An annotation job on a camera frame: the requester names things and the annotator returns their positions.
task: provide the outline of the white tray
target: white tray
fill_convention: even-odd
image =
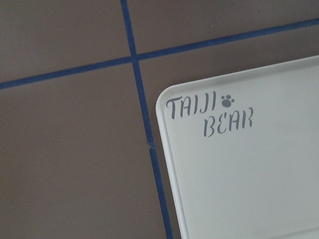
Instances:
[[[319,239],[319,56],[171,86],[156,112],[183,239]]]

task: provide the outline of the brown tile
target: brown tile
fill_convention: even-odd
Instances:
[[[129,55],[120,1],[4,0],[0,82]]]
[[[319,17],[317,0],[129,1],[138,53]]]
[[[172,228],[178,223],[156,119],[160,93],[179,83],[319,55],[319,26],[216,45],[140,62]]]
[[[1,90],[0,109],[0,238],[165,238],[130,64]]]

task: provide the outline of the blue tape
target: blue tape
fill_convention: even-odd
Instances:
[[[253,38],[257,36],[263,36],[263,35],[279,33],[283,31],[289,31],[289,30],[294,30],[294,29],[303,28],[303,27],[314,26],[318,24],[319,24],[319,18],[307,20],[307,21],[300,21],[300,22],[283,25],[283,26],[275,26],[275,27],[270,27],[266,29],[220,37],[220,38],[216,38],[212,40],[191,43],[191,44],[187,44],[183,46],[171,47],[171,48],[162,49],[158,51],[143,53],[138,55],[138,60],[146,60],[146,59],[151,59],[155,57],[176,54],[176,53],[180,53],[184,51],[195,50],[195,49],[199,49],[203,47],[215,46],[215,45],[224,44],[228,42],[244,40],[244,39]]]
[[[90,64],[90,65],[79,66],[79,67],[70,68],[70,69],[66,69],[66,70],[46,73],[46,74],[42,74],[42,75],[26,77],[26,78],[14,80],[14,81],[0,83],[0,90],[10,88],[10,87],[30,84],[30,83],[34,83],[34,82],[40,82],[40,81],[45,81],[45,80],[49,80],[49,79],[54,79],[54,78],[58,78],[58,77],[62,77],[62,76],[68,76],[68,75],[83,73],[83,72],[87,72],[87,71],[94,71],[97,69],[111,67],[111,66],[117,66],[117,65],[121,65],[121,64],[130,63],[130,62],[131,62],[130,57],[123,57],[123,58],[119,58],[119,59],[103,61],[103,62],[94,63],[94,64]]]
[[[122,12],[123,12],[123,17],[124,17],[126,34],[127,34],[130,53],[131,53],[131,60],[132,60],[132,65],[133,65],[133,70],[134,70],[136,86],[137,86],[138,95],[139,95],[139,99],[140,99],[140,105],[141,105],[141,109],[142,109],[142,116],[143,116],[143,121],[144,121],[146,138],[147,138],[148,144],[151,146],[150,156],[151,156],[153,172],[154,172],[154,176],[155,176],[156,188],[157,188],[158,195],[159,195],[160,209],[161,209],[163,222],[164,222],[164,226],[165,226],[165,230],[166,230],[166,238],[172,239],[173,235],[172,235],[172,230],[171,230],[171,225],[170,225],[170,220],[169,220],[169,215],[168,215],[168,209],[167,209],[167,204],[166,204],[166,199],[165,199],[165,192],[164,192],[164,187],[163,187],[163,183],[161,180],[160,167],[159,167],[159,162],[158,162],[155,144],[154,144],[154,140],[153,140],[150,115],[149,115],[149,110],[147,107],[140,65],[139,65],[139,61],[137,58],[137,54],[136,54],[136,47],[135,47],[135,41],[134,41],[134,36],[133,36],[133,29],[132,29],[132,24],[131,24],[131,19],[130,19],[130,13],[129,13],[129,9],[128,9],[128,3],[126,0],[121,0],[121,5],[122,5]]]

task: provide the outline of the paw pad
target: paw pad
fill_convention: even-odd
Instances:
[[[221,102],[221,104],[222,104],[224,107],[227,107],[227,108],[228,108],[228,107],[231,107],[231,103],[235,102],[235,100],[232,99],[230,95],[226,95],[226,97],[222,96],[221,98],[222,98],[222,100],[223,100],[223,101]]]

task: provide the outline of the paw print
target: paw print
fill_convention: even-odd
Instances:
[[[224,107],[231,107],[231,103],[235,102],[234,99],[231,99],[231,96],[230,95],[226,95],[226,98],[224,96],[221,97],[222,98],[222,102],[221,104],[224,106]]]

